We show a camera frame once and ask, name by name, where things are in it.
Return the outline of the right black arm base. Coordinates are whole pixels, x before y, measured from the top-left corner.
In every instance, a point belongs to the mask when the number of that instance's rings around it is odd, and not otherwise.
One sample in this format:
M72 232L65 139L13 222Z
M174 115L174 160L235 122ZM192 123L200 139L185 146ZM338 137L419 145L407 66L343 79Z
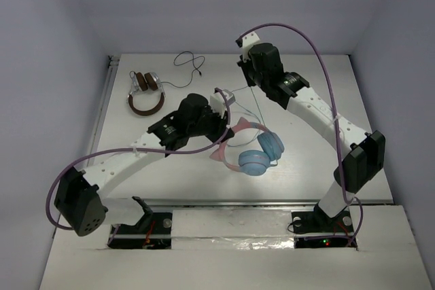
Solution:
M291 218L287 231L294 235L296 249L358 247L349 209L330 218L315 205L311 211L293 212Z

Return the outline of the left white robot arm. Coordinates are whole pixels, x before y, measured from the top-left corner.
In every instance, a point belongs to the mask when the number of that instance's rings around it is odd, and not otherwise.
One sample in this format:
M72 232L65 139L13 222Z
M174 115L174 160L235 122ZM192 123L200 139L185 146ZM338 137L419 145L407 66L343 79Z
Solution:
M80 237L93 233L107 218L112 225L146 231L153 211L141 197L122 203L108 195L142 168L169 155L203 152L203 148L184 148L193 137L206 137L213 146L233 137L228 127L231 96L219 88L211 98L189 94L177 110L151 125L132 145L98 151L70 163L53 182L46 200L46 209L55 206L67 224L55 220L52 224Z

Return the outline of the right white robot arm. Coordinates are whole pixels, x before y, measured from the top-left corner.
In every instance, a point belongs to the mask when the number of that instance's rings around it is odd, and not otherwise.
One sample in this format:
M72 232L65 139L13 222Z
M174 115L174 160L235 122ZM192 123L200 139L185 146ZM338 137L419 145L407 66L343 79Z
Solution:
M238 41L242 54L237 63L248 86L257 86L266 97L305 121L339 156L334 182L326 195L306 212L296 229L303 233L325 232L337 223L347 201L383 169L385 136L354 126L327 104L295 72L286 72L277 47L271 43Z

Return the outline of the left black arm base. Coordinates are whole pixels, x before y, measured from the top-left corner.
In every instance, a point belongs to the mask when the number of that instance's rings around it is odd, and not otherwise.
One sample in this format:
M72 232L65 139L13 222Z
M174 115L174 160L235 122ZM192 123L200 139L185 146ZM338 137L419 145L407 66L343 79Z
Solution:
M133 196L141 207L141 218L134 225L111 226L107 247L110 249L171 249L172 212L154 212L144 200Z

